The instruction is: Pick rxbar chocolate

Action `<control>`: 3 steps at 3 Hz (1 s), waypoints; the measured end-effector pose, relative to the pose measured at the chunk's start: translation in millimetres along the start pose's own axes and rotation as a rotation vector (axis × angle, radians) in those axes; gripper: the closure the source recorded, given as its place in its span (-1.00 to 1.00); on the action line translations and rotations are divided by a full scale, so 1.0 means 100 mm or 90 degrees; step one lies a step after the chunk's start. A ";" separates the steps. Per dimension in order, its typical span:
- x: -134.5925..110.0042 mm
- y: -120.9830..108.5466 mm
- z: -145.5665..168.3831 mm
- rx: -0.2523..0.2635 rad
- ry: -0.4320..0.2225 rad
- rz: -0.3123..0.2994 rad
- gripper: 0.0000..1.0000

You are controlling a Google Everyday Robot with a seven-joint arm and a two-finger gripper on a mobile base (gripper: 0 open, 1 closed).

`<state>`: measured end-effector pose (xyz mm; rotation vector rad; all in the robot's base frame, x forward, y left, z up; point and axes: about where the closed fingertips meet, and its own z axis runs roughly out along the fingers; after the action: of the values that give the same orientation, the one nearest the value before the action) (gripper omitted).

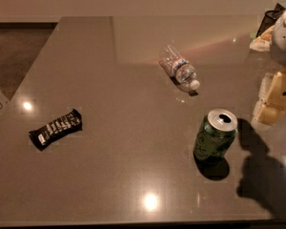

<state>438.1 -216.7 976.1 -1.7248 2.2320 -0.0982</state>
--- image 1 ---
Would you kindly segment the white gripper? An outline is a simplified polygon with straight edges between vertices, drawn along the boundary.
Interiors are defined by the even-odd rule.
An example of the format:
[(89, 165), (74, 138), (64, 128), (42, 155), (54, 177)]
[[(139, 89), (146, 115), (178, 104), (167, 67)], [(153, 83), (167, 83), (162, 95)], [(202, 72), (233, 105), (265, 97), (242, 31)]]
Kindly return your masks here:
[[(276, 20), (271, 37), (271, 55), (274, 61), (286, 66), (286, 10)], [(273, 125), (286, 113), (286, 70), (265, 73), (261, 80), (253, 119)]]

